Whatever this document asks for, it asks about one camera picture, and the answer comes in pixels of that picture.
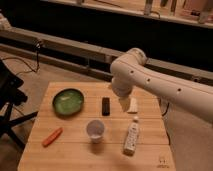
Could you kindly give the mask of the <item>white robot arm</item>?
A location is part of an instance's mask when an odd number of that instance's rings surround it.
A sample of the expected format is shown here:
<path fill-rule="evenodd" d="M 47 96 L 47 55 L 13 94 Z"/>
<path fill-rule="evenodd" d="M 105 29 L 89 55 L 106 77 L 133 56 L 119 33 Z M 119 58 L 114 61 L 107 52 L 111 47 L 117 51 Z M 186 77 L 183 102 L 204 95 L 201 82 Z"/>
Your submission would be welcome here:
<path fill-rule="evenodd" d="M 136 86 L 213 123 L 212 86 L 153 71 L 145 67 L 146 62 L 141 49 L 131 48 L 111 63 L 111 86 L 118 97 L 128 97 Z"/>

